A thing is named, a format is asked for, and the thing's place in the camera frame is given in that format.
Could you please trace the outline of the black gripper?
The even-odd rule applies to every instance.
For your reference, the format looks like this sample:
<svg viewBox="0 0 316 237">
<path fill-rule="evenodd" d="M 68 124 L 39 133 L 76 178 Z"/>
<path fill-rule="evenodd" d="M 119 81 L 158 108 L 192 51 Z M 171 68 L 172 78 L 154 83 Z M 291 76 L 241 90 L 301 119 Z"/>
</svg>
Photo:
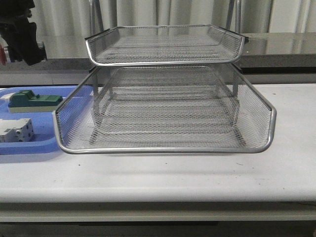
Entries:
<svg viewBox="0 0 316 237">
<path fill-rule="evenodd" d="M 0 36 L 7 46 L 0 47 L 0 63 L 24 61 L 31 66 L 47 60 L 43 42 L 37 42 L 37 25 L 30 22 L 32 0 L 2 0 L 0 2 Z"/>
</svg>

